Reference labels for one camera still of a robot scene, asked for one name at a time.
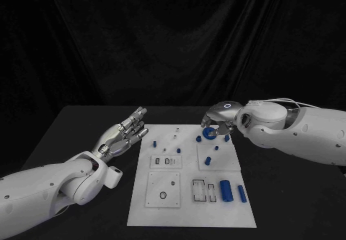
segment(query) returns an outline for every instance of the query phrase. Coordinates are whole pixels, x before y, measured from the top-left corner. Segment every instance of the white mounting plate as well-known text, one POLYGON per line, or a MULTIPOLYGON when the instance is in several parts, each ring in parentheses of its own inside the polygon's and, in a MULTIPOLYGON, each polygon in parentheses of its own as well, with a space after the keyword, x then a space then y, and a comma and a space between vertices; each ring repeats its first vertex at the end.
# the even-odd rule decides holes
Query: white mounting plate
POLYGON ((172 155, 154 155, 151 168, 152 169, 181 169, 184 166, 182 156, 172 155))
POLYGON ((241 171, 236 146, 230 144, 198 144, 200 170, 241 171), (207 165, 207 158, 211 157, 211 164, 207 165))
POLYGON ((154 171, 149 173, 146 188, 146 207, 181 208, 179 172, 154 171))
POLYGON ((149 128, 149 133, 141 145, 128 226, 256 228, 257 223, 241 171, 207 171, 200 169, 198 144, 224 144, 233 148, 233 141, 226 142, 224 136, 208 140, 203 135, 201 125, 146 124, 145 127, 149 128), (197 142, 198 135, 203 136, 203 142, 197 142), (182 168, 151 168, 152 156, 178 155, 178 148, 181 148, 182 168), (181 173, 181 208, 146 207, 151 172, 181 173), (205 186, 214 184, 217 202, 210 200, 207 202, 194 201, 194 180, 204 180, 205 186), (223 180, 231 182, 233 202, 223 201, 220 184, 223 180), (243 203, 239 185, 244 187, 247 203, 243 203))

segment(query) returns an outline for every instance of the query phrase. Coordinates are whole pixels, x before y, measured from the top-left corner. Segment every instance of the gray robot hand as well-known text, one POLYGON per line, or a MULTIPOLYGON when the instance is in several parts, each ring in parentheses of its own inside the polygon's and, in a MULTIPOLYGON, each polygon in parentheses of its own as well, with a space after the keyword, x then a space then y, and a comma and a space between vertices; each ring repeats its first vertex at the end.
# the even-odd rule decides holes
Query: gray robot hand
POLYGON ((210 136, 228 135, 236 131, 237 115, 244 106, 236 101, 223 101, 216 104, 205 113, 203 128, 210 127, 213 121, 220 128, 210 132, 210 136))
POLYGON ((105 132, 93 149, 93 154, 106 162, 109 162, 113 157, 125 154, 133 144, 136 144, 149 133, 148 128, 141 130, 145 126, 142 119, 146 113, 148 109, 139 107, 130 117, 105 132))

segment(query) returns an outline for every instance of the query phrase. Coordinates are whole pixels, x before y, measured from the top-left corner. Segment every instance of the black table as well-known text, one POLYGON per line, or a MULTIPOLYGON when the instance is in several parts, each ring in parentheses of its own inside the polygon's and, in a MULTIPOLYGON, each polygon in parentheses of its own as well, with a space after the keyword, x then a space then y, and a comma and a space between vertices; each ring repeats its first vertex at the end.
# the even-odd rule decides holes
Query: black table
MULTIPOLYGON (((22 170, 64 163, 92 151, 112 125, 136 110, 128 106, 70 106, 61 111, 22 170)), ((208 107, 148 107, 149 124, 201 124, 208 107)), ((96 199, 11 239, 214 240, 342 239, 346 222, 346 178, 339 168, 263 149, 233 134, 257 228, 129 227, 139 142, 110 161, 123 172, 119 186, 106 186, 96 199)))

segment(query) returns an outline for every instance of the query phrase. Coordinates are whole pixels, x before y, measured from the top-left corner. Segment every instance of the blue object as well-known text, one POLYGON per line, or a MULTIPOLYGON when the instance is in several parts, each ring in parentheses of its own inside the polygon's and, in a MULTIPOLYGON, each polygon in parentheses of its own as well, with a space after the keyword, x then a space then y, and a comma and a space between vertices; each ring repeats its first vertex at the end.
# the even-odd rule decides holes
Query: blue object
POLYGON ((208 157, 208 158, 207 158, 207 160, 205 160, 205 162, 204 162, 207 166, 210 166, 210 165, 211 165, 211 161, 213 161, 213 158, 211 158, 211 157, 208 157))
POLYGON ((220 187, 221 187, 224 202, 233 202, 234 201, 234 195, 233 195, 233 189, 231 189, 230 181, 228 180, 220 181, 220 187))
POLYGON ((240 198, 241 198, 241 201, 244 202, 244 203, 247 203, 247 196, 246 196, 246 192, 244 192, 244 186, 243 185, 240 185, 239 186, 239 190, 240 190, 240 198))
POLYGON ((213 127, 207 127, 204 129, 204 137, 210 140, 214 140, 217 138, 217 136, 208 136, 210 132, 213 132, 216 129, 213 127))

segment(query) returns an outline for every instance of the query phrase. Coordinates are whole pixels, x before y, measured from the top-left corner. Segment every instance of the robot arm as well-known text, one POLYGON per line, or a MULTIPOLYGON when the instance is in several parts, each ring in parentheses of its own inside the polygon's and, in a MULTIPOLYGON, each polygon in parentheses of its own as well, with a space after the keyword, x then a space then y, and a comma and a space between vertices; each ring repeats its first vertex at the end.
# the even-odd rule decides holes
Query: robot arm
POLYGON ((123 172, 107 166, 149 133, 141 128, 148 109, 103 134, 93 151, 76 155, 66 163, 50 164, 0 178, 0 240, 21 234, 57 216, 73 204, 84 205, 103 186, 119 185, 123 172))
POLYGON ((301 105, 288 109, 275 103, 296 103, 288 100, 250 101, 246 106, 221 102, 208 110, 203 127, 217 121, 220 128, 210 133, 217 136, 233 133, 237 126, 262 148, 276 148, 322 164, 346 166, 346 112, 301 105))

